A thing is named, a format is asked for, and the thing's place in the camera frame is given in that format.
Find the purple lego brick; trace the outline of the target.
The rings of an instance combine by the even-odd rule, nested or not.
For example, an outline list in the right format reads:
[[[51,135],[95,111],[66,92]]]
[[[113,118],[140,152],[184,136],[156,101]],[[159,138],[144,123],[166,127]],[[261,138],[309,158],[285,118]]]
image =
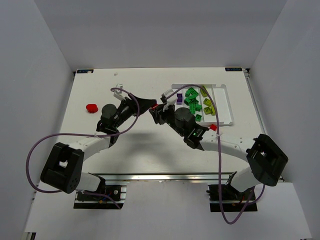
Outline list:
[[[183,102],[184,102],[183,94],[182,93],[177,93],[176,97],[177,97],[176,104],[177,105],[182,105]]]

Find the green long lego plate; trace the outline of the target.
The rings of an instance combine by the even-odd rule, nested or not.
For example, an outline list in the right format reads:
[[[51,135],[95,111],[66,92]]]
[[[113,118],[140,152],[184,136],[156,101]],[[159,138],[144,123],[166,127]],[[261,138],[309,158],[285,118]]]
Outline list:
[[[191,114],[195,114],[197,111],[197,105],[195,103],[190,103],[189,104],[189,111]]]

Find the green lego brick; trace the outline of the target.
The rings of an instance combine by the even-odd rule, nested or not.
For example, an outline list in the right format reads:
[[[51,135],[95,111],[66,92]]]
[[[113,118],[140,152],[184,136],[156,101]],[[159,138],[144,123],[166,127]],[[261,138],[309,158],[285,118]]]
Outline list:
[[[201,120],[202,120],[202,115],[196,114],[196,116],[195,116],[195,121],[196,121],[196,122],[201,122]]]

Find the red rounded lego brick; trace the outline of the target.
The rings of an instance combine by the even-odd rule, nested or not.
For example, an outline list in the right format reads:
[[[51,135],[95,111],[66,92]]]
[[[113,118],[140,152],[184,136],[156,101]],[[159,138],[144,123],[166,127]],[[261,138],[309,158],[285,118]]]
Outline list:
[[[91,114],[96,113],[99,110],[98,106],[93,103],[87,104],[85,108],[86,108],[87,112],[91,113]]]

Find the lime and green lego stack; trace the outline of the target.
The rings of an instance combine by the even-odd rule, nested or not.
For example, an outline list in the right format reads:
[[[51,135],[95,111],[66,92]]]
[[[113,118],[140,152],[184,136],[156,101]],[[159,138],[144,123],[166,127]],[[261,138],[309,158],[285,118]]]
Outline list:
[[[201,85],[199,90],[200,90],[200,93],[201,93],[203,98],[207,98],[208,97],[208,91],[207,91],[207,89],[206,89],[206,87],[204,85]]]

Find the red rectangular lego brick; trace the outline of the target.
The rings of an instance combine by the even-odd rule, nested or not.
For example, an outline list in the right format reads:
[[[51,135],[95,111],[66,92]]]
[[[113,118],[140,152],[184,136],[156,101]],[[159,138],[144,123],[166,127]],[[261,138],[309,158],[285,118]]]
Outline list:
[[[215,124],[211,124],[209,127],[213,131],[217,131],[218,127]]]

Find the lime small lego brick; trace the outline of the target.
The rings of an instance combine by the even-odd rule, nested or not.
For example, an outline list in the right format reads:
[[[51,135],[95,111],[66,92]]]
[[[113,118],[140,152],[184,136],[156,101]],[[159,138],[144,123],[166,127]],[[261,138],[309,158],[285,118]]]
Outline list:
[[[205,107],[203,109],[203,112],[205,115],[212,115],[212,116],[215,116],[216,115],[216,111],[213,107]]]

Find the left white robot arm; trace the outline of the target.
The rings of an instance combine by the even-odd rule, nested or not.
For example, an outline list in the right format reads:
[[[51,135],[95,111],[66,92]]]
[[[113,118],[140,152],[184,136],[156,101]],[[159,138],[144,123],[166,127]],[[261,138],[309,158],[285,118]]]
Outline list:
[[[105,181],[98,175],[82,172],[83,162],[93,155],[112,147],[118,137],[118,127],[130,117],[143,114],[157,101],[125,97],[120,105],[106,104],[96,130],[106,137],[86,137],[70,144],[56,143],[44,165],[40,180],[67,194],[75,190],[100,193]]]

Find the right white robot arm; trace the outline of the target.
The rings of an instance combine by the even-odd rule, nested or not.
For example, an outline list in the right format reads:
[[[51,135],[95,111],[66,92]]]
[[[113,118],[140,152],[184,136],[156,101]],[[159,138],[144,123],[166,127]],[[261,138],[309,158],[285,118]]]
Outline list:
[[[185,107],[165,108],[163,104],[149,110],[156,124],[169,125],[185,144],[201,151],[221,152],[248,163],[248,167],[230,175],[222,192],[230,198],[248,189],[264,184],[277,185],[289,159],[280,147],[266,134],[256,138],[242,138],[216,131],[196,123],[196,118]]]

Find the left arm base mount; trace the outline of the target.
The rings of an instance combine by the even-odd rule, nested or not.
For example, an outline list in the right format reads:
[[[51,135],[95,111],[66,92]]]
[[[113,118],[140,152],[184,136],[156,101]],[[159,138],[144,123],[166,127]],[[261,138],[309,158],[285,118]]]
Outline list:
[[[75,194],[74,209],[81,210],[121,210],[124,206],[127,184],[123,181],[113,181],[106,179],[104,185],[100,186],[96,192],[89,194],[77,191]]]

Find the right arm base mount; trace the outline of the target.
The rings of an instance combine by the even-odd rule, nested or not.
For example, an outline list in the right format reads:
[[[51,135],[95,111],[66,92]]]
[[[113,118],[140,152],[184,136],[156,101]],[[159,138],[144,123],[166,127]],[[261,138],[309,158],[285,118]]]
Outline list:
[[[227,193],[225,191],[225,185],[222,186],[222,206],[225,213],[239,213],[243,208],[245,203],[247,202],[251,190],[248,189],[243,193]],[[210,184],[208,185],[208,189],[206,190],[209,197],[209,207],[211,213],[220,213],[220,204],[219,204],[219,186],[218,184]],[[257,212],[258,207],[257,204],[254,203],[256,200],[256,195],[253,194],[250,198],[247,207],[244,212]]]

